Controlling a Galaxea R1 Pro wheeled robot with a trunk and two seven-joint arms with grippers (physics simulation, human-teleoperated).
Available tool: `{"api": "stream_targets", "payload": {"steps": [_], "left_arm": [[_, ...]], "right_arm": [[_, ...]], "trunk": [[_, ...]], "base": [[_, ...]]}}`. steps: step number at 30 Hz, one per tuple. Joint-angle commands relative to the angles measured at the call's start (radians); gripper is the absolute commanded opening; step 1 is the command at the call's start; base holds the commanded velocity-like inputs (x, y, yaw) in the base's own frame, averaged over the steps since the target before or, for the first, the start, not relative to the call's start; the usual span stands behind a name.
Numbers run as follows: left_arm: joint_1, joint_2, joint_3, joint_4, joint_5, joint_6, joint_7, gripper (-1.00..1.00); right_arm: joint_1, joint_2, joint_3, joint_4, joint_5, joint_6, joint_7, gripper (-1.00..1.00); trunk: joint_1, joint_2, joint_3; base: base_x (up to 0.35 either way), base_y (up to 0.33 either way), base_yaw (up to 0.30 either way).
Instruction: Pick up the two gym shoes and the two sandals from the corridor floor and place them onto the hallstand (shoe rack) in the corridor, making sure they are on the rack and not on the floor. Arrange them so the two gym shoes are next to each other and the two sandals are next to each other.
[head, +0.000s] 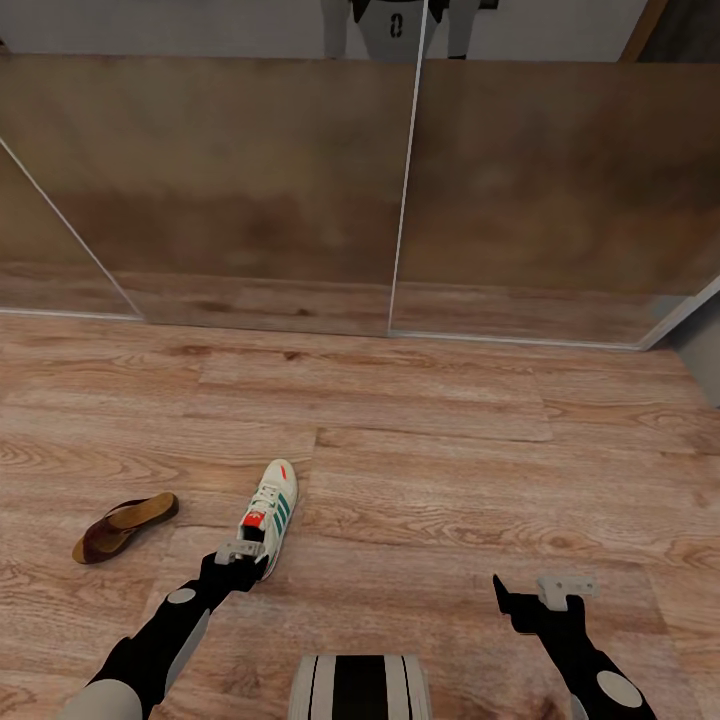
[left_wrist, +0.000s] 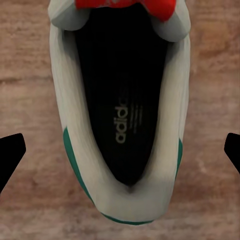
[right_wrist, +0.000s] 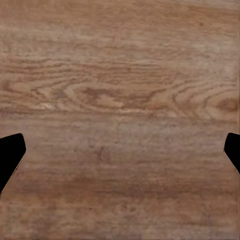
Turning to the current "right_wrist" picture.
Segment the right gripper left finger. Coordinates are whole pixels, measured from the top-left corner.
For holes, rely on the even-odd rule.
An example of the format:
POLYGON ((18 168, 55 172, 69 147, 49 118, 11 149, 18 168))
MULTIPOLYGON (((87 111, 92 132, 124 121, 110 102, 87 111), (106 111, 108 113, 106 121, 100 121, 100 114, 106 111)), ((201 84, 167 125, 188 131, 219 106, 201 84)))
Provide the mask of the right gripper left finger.
POLYGON ((0 193, 26 152, 21 133, 0 138, 0 193))

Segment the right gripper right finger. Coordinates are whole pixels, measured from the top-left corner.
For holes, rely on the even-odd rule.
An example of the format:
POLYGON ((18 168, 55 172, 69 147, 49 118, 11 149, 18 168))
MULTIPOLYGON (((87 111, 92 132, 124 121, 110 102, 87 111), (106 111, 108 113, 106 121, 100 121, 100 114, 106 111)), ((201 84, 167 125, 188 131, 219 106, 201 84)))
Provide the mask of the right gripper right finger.
POLYGON ((240 135, 229 133, 227 135, 224 151, 240 173, 240 135))

